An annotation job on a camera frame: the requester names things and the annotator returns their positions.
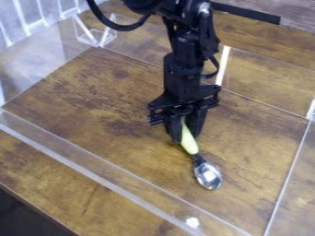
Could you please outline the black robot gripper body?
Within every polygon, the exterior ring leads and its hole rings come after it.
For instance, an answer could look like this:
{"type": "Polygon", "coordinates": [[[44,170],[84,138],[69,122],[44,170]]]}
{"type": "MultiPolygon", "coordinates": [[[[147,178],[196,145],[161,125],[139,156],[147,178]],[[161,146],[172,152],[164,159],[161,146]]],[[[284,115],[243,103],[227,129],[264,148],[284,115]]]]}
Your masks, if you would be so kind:
{"type": "Polygon", "coordinates": [[[202,79],[212,78],[218,72],[203,75],[204,63],[192,67],[182,65],[175,55],[164,57],[164,92],[149,102],[148,123],[166,123],[170,115],[187,116],[196,108],[208,110],[218,105],[222,88],[215,84],[202,84],[202,79]]]}

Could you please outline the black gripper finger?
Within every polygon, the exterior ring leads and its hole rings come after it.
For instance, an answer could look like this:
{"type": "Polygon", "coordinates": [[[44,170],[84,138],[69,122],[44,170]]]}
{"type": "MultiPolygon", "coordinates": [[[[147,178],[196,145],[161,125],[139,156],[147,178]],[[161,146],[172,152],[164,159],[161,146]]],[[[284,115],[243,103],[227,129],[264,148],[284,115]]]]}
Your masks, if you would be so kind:
{"type": "Polygon", "coordinates": [[[202,133],[203,125],[207,118],[208,109],[207,108],[196,108],[187,116],[186,116],[186,124],[190,128],[194,137],[198,137],[202,133]]]}
{"type": "Polygon", "coordinates": [[[178,114],[166,118],[166,132],[171,136],[172,141],[179,144],[182,142],[182,117],[178,114]]]}

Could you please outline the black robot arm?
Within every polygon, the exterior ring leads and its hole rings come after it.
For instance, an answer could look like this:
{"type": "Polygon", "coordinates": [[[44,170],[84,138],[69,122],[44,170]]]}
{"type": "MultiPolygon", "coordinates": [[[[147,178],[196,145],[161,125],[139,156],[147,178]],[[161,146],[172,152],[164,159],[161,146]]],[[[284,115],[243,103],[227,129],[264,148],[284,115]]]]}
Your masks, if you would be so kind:
{"type": "Polygon", "coordinates": [[[164,56],[164,92],[149,102],[149,124],[163,124],[175,143],[182,129],[200,134],[208,110],[216,106],[220,87],[204,85],[215,73],[203,72],[215,62],[219,38],[212,23],[211,0],[124,0],[136,13],[159,14],[166,24],[171,52],[164,56]]]}

